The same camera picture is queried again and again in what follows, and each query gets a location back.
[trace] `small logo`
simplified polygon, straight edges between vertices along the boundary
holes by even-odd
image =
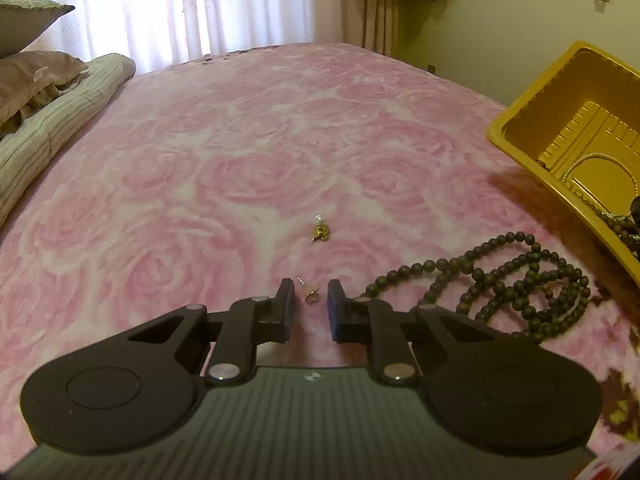
[[[307,372],[305,374],[305,379],[312,383],[314,381],[317,381],[318,379],[322,379],[322,375],[320,375],[318,372]]]

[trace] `green pillow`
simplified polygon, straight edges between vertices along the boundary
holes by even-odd
[[[0,58],[20,52],[74,9],[51,0],[0,0]]]

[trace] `sheer curtain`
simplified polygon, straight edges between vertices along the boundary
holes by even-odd
[[[267,44],[341,41],[341,0],[55,0],[76,10],[31,48],[132,57],[138,73]]]

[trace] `round pad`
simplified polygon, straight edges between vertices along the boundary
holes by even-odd
[[[157,345],[136,346],[104,351],[98,344],[36,370],[20,396],[36,442],[103,454],[141,446],[181,424],[197,402],[196,379]]]
[[[85,370],[66,386],[69,399],[90,410],[117,408],[131,402],[139,392],[140,378],[129,370],[114,367]]]
[[[459,345],[422,391],[453,434],[517,455],[585,444],[602,402],[598,383],[580,365],[510,338]]]

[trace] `bed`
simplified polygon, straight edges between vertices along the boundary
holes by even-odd
[[[501,109],[344,44],[204,57],[124,83],[2,228],[0,470],[33,446],[18,408],[24,381],[61,354],[187,303],[226,310],[273,294],[282,277],[321,290],[339,278],[356,296],[390,269],[510,230],[535,234],[600,283],[599,306],[544,346],[603,386],[591,449],[638,439],[635,285],[485,139]],[[329,241],[311,243],[316,214]],[[482,267],[519,251],[499,252]],[[464,283],[440,304],[454,308]],[[408,310],[428,284],[411,280],[383,298]],[[261,346],[258,362],[362,364],[363,348],[331,341],[324,300],[300,298],[291,341]],[[492,326],[523,328],[508,313]]]

